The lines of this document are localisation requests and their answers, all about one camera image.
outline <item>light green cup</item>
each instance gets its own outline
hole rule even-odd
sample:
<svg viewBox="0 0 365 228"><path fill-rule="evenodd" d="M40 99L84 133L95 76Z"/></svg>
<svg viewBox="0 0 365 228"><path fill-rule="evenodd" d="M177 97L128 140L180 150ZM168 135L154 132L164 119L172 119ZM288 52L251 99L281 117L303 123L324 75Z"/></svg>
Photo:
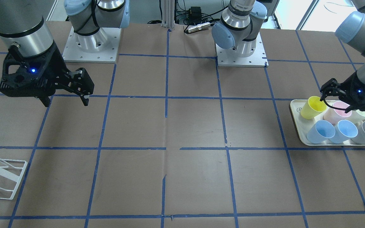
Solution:
<svg viewBox="0 0 365 228"><path fill-rule="evenodd" d="M303 118L310 120L326 111L326 108L326 104L323 101L320 101L320 97L312 96L308 98L308 101L305 103L304 107L302 107L300 113Z"/></svg>

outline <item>metal connector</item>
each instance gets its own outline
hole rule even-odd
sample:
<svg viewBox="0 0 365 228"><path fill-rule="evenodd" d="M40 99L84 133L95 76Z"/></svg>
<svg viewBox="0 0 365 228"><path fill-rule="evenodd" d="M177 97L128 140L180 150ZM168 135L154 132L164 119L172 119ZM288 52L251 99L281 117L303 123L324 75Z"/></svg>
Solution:
<svg viewBox="0 0 365 228"><path fill-rule="evenodd" d="M209 27L210 27L209 22L198 24L196 26L192 26L192 27L188 28L187 33L190 34L190 33L193 33L193 32L197 32L197 31L207 29Z"/></svg>

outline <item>white tray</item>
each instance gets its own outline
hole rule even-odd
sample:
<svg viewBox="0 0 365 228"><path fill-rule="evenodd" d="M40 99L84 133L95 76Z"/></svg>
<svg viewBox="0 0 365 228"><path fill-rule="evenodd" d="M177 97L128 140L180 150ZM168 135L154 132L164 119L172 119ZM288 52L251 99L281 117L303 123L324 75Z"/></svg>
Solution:
<svg viewBox="0 0 365 228"><path fill-rule="evenodd" d="M365 144L355 144L352 140L344 141L343 143L334 144L330 140L325 140L320 144L313 144L307 139L308 131L313 127L316 121L323 120L323 114L329 110L329 107L323 113L317 115L311 120L303 118L300 114L300 110L304 106L305 102L308 100L296 99L292 100L290 104L290 110L292 113L292 118L294 119L295 127L297 128L298 136L301 142L307 146L365 146ZM332 105L334 100L326 100L329 105Z"/></svg>

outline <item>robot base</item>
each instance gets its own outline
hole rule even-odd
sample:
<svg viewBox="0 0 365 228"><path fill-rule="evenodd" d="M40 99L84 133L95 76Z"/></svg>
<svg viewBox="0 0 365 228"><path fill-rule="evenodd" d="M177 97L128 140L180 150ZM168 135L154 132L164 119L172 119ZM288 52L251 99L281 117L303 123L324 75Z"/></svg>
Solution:
<svg viewBox="0 0 365 228"><path fill-rule="evenodd" d="M99 52L84 52L81 50L76 41L74 28L71 28L67 39L66 47L63 52L65 62L100 62L116 63L118 48L120 42L120 28L103 28L108 35L108 44L105 49Z"/></svg>
<svg viewBox="0 0 365 228"><path fill-rule="evenodd" d="M217 44L218 65L222 67L265 67L268 66L266 52L260 34L257 35L257 46L249 57L238 57L232 49L223 49Z"/></svg>

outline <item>blue cup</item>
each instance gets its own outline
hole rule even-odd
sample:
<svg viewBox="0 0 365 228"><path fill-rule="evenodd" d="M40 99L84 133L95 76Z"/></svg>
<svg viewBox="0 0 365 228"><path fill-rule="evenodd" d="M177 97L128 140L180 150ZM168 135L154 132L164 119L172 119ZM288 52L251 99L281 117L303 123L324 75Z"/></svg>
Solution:
<svg viewBox="0 0 365 228"><path fill-rule="evenodd" d="M335 136L329 139L332 143L335 144L343 143L346 140L354 138L359 132L356 125L348 120L339 121L335 126L335 130Z"/></svg>
<svg viewBox="0 0 365 228"><path fill-rule="evenodd" d="M307 139L313 144L319 144L332 138L336 133L335 127L328 121L316 121L314 126L308 131Z"/></svg>

